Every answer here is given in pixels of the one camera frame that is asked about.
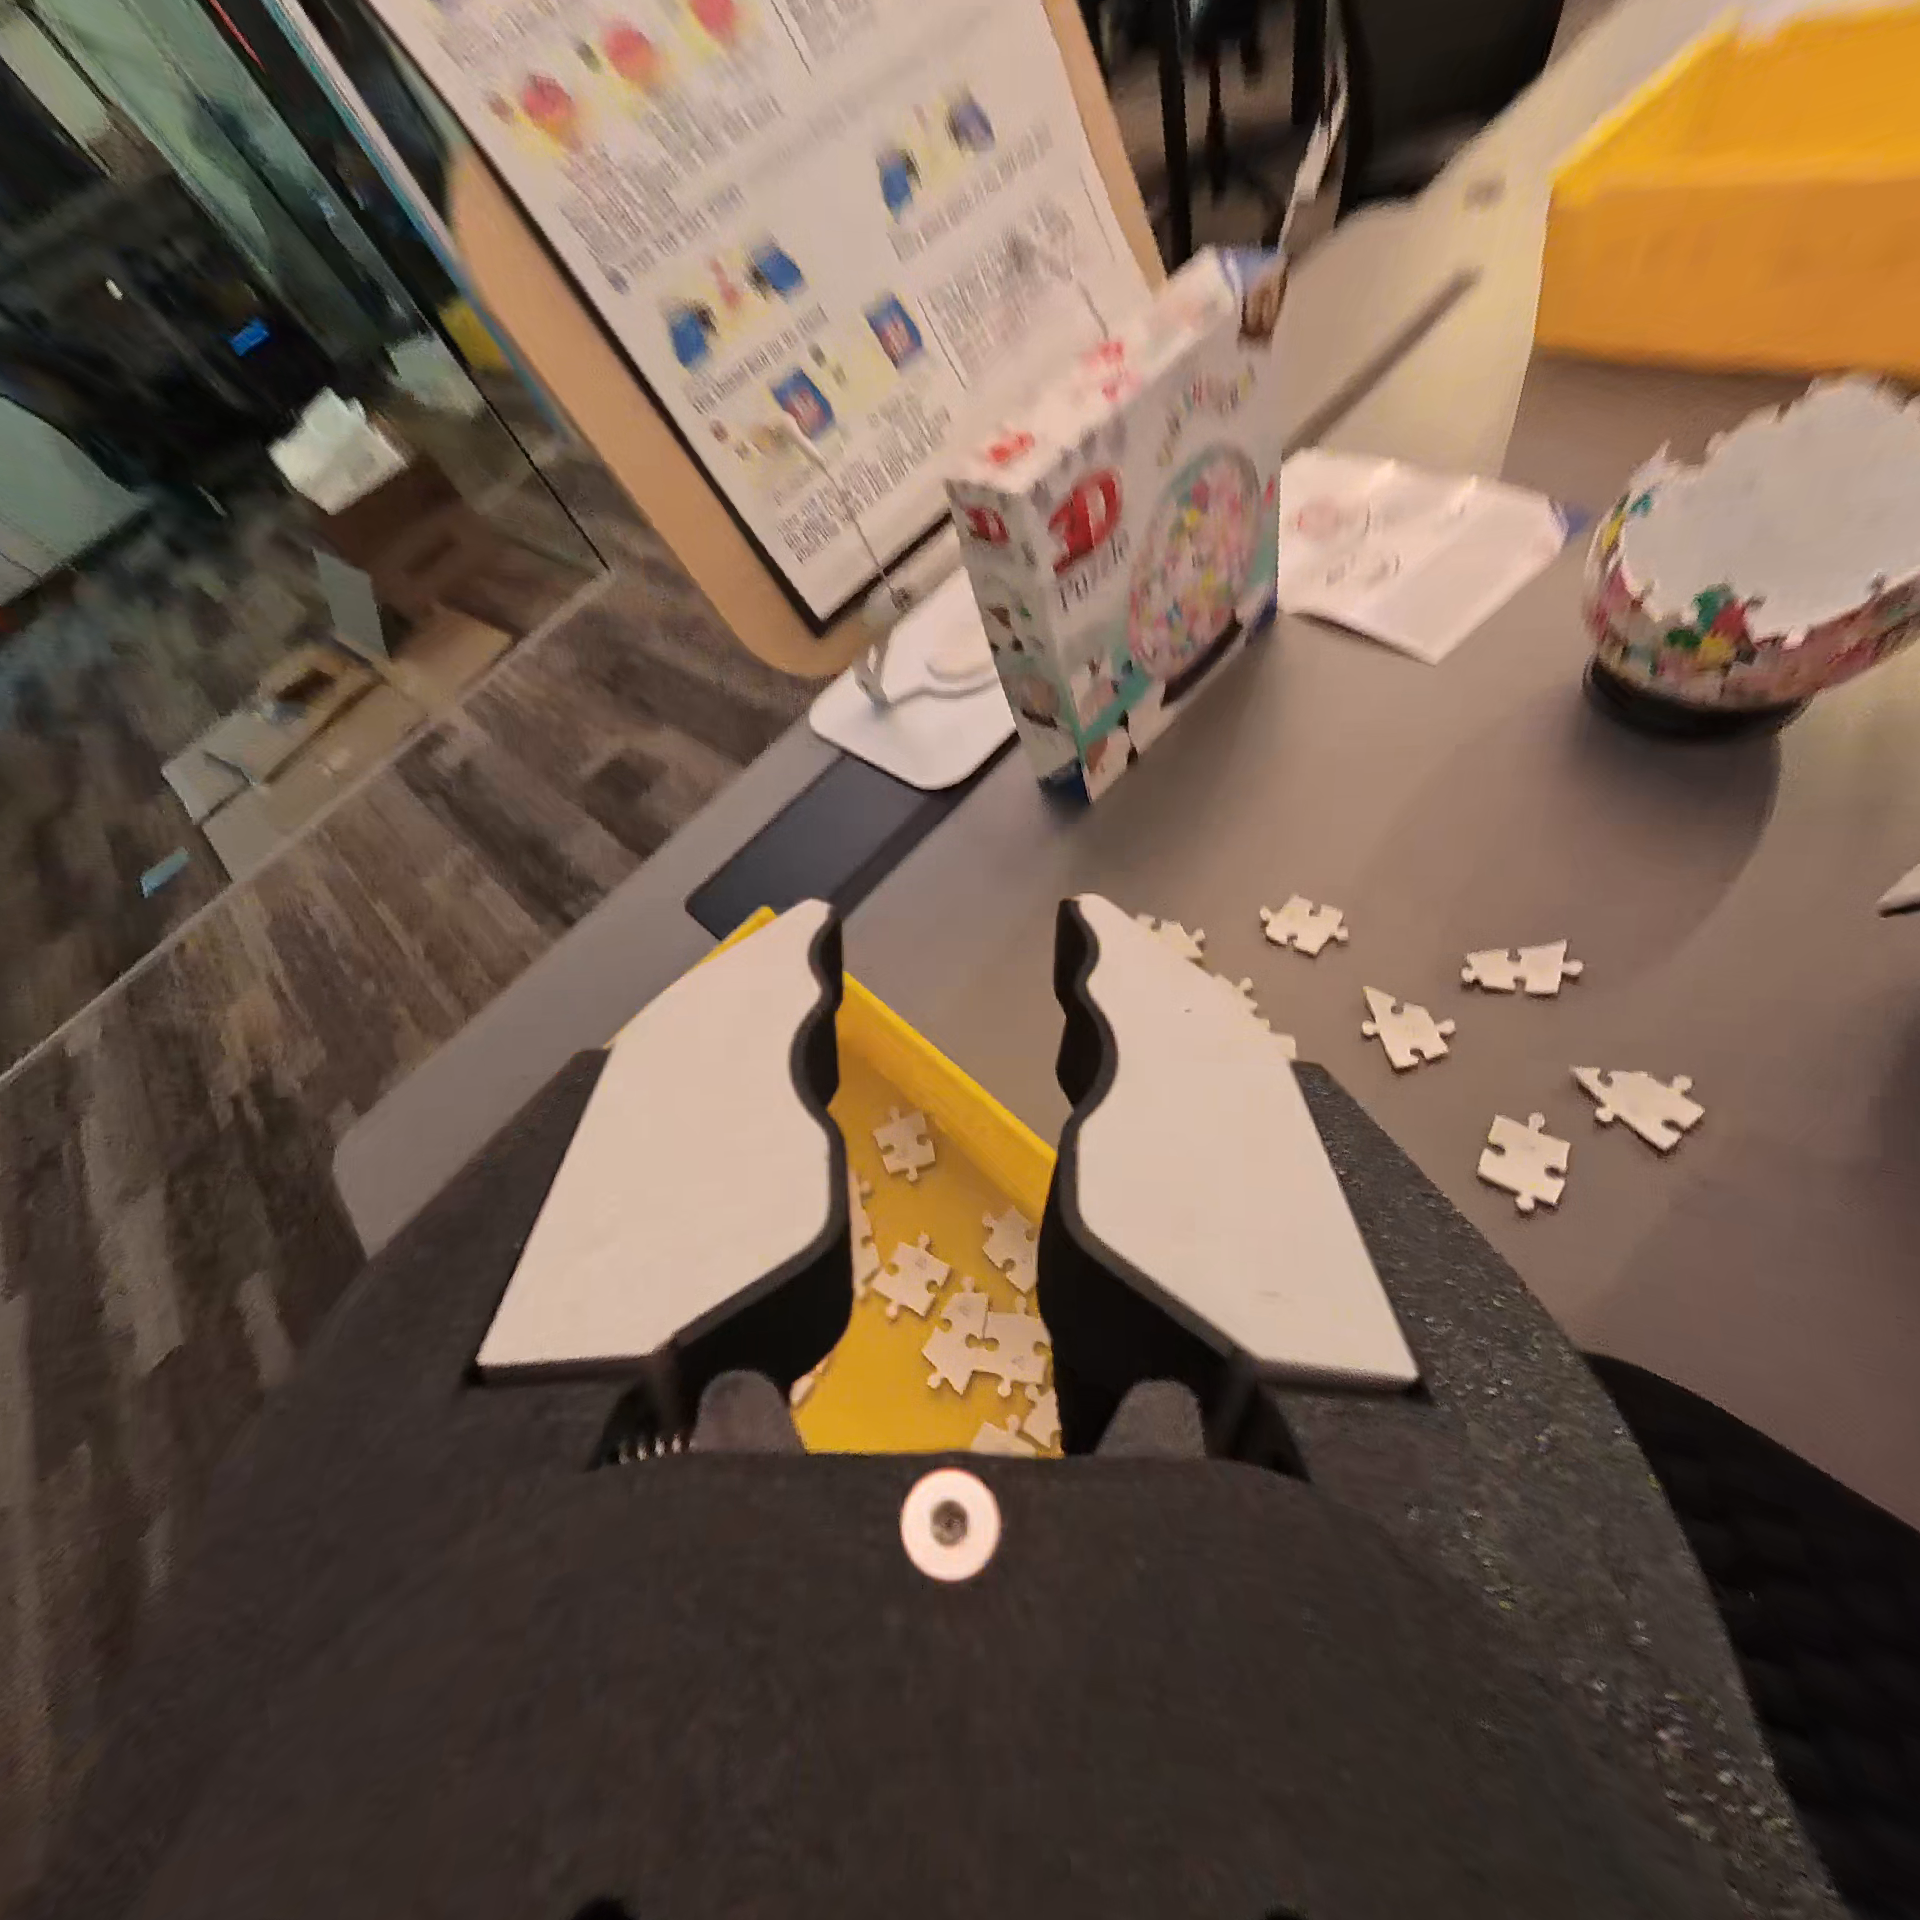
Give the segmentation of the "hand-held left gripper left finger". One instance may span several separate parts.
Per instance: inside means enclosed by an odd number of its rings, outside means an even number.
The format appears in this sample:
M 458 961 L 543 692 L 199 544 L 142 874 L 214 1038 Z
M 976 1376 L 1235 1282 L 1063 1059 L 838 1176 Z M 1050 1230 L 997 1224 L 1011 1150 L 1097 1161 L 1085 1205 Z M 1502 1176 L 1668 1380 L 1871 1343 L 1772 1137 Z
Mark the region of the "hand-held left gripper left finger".
M 477 1345 L 487 1385 L 635 1385 L 695 1412 L 749 1371 L 790 1402 L 852 1319 L 843 920 L 805 899 L 714 946 L 607 1046 Z

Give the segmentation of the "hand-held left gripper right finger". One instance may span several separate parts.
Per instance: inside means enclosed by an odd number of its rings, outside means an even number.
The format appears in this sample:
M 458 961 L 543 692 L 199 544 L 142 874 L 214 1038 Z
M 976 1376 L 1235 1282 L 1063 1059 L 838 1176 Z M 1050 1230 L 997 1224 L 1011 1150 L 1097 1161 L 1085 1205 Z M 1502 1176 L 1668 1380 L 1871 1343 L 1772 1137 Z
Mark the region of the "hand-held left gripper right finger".
M 1102 895 L 1059 905 L 1039 1309 L 1062 1445 L 1148 1380 L 1192 1394 L 1205 1445 L 1256 1445 L 1271 1388 L 1421 1388 L 1296 1065 L 1205 975 Z

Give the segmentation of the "black round puzzle stand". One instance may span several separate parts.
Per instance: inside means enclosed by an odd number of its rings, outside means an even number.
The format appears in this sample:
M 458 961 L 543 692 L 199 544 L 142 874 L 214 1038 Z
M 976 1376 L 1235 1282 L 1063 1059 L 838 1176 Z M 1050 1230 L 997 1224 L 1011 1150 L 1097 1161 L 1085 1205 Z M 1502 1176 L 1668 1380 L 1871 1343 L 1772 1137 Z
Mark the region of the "black round puzzle stand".
M 1586 659 L 1579 690 L 1611 722 L 1646 739 L 1668 741 L 1733 741 L 1769 739 L 1791 724 L 1812 698 L 1772 701 L 1761 710 L 1688 706 L 1646 684 L 1625 682 L 1601 659 Z

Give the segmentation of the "colourful puzzle ball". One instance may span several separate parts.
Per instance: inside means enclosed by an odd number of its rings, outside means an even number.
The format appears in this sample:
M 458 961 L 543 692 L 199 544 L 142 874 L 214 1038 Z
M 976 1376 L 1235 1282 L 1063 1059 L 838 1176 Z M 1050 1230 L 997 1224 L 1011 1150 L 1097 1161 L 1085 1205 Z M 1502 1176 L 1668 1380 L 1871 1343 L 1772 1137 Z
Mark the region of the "colourful puzzle ball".
M 1586 548 L 1592 657 L 1688 706 L 1815 698 L 1918 643 L 1918 397 L 1865 376 L 1640 466 Z

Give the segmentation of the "teal puzzle box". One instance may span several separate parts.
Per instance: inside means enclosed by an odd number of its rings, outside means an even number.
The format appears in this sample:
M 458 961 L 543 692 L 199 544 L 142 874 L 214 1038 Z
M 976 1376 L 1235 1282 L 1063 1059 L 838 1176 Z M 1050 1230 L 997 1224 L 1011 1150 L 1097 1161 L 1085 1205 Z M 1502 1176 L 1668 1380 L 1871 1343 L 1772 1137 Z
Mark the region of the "teal puzzle box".
M 1035 779 L 1093 804 L 1278 615 L 1284 251 L 1187 259 L 947 479 Z

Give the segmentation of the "flattened cardboard box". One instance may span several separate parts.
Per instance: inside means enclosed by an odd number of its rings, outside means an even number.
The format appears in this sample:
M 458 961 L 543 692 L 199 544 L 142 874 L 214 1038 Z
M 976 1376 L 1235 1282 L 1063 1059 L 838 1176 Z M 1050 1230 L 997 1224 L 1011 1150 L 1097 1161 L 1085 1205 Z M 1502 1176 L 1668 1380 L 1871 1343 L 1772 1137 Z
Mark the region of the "flattened cardboard box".
M 228 880 L 246 880 L 458 710 L 514 643 L 466 612 L 435 612 L 386 657 L 298 646 L 159 773 Z

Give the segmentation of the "white instruction leaflet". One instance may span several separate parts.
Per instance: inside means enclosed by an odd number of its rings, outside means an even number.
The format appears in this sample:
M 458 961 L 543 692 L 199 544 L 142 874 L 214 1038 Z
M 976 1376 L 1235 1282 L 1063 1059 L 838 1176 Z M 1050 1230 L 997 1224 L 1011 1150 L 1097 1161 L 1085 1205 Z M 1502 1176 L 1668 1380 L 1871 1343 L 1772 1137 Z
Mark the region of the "white instruction leaflet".
M 1567 544 L 1562 504 L 1486 476 L 1296 449 L 1278 606 L 1438 667 Z

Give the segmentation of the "black textured wrist rest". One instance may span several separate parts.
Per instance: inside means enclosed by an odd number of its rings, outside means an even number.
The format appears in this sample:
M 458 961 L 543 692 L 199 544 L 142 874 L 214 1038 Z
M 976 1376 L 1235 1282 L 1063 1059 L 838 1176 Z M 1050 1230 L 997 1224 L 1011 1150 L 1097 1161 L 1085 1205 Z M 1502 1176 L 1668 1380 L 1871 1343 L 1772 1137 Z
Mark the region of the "black textured wrist rest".
M 1918 1532 L 1688 1388 L 1586 1366 L 1706 1577 L 1843 1904 L 1918 1916 Z

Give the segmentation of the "black office chair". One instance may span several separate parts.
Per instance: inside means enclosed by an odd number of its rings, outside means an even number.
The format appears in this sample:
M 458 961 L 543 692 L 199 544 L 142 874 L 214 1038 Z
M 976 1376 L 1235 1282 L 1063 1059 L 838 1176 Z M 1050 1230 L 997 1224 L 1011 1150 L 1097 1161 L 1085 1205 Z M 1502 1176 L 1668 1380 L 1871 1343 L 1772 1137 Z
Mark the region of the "black office chair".
M 1337 3 L 1337 219 L 1422 191 L 1548 65 L 1565 3 Z

